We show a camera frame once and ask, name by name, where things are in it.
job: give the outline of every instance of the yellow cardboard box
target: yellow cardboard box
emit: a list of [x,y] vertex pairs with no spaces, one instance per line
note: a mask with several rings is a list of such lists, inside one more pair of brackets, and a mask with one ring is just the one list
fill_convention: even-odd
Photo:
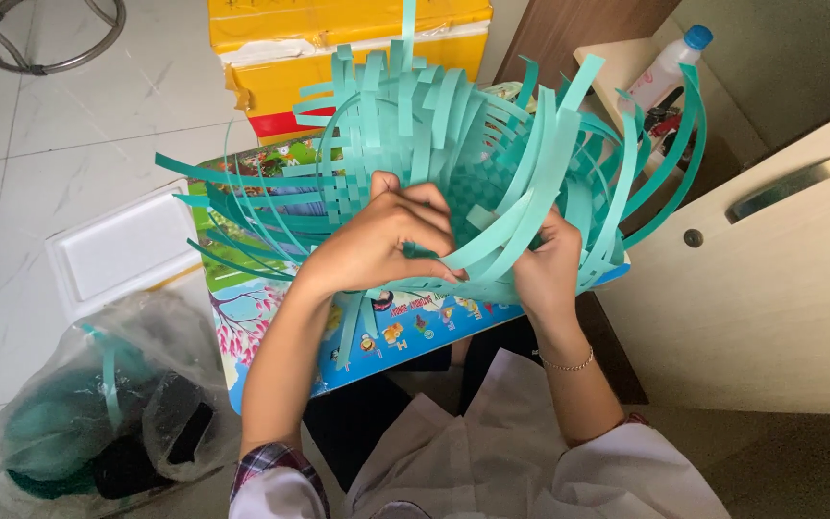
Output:
[[[354,62],[363,63],[402,31],[402,0],[207,0],[207,7],[227,88],[263,144],[314,129],[296,124],[293,105],[301,87],[331,78],[338,45],[350,43]],[[475,80],[489,1],[417,0],[416,13],[415,54]]]

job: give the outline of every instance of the white plastic bottle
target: white plastic bottle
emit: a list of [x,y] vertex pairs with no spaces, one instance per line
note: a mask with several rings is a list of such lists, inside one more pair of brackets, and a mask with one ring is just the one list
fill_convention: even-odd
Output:
[[681,82],[681,63],[694,65],[700,59],[700,51],[713,41],[713,33],[702,25],[695,25],[681,40],[672,41],[652,65],[628,88],[636,104],[644,111],[655,106],[666,94]]

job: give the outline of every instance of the cabinet handle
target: cabinet handle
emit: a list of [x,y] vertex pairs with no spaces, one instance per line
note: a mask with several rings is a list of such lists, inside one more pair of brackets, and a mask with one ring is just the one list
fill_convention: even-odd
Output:
[[768,208],[778,201],[789,198],[803,189],[824,182],[830,178],[830,159],[816,162],[793,173],[787,173],[761,187],[754,193],[732,204],[726,210],[729,223],[744,220],[755,212]]

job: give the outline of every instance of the white shirt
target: white shirt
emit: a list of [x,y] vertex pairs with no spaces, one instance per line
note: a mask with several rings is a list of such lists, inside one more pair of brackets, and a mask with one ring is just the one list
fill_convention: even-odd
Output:
[[[386,506],[394,501],[418,506]],[[377,443],[344,503],[349,519],[425,514],[729,517],[694,466],[649,426],[622,425],[566,452],[543,368],[505,350],[466,416],[453,417],[416,396]],[[247,479],[234,494],[230,517],[324,519],[326,509],[309,478],[280,467]]]

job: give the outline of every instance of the clear plastic bag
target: clear plastic bag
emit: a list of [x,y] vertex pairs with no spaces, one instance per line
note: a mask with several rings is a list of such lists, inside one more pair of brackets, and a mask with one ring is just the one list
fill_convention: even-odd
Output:
[[133,294],[74,323],[0,411],[0,517],[98,517],[231,463],[239,418],[213,329]]

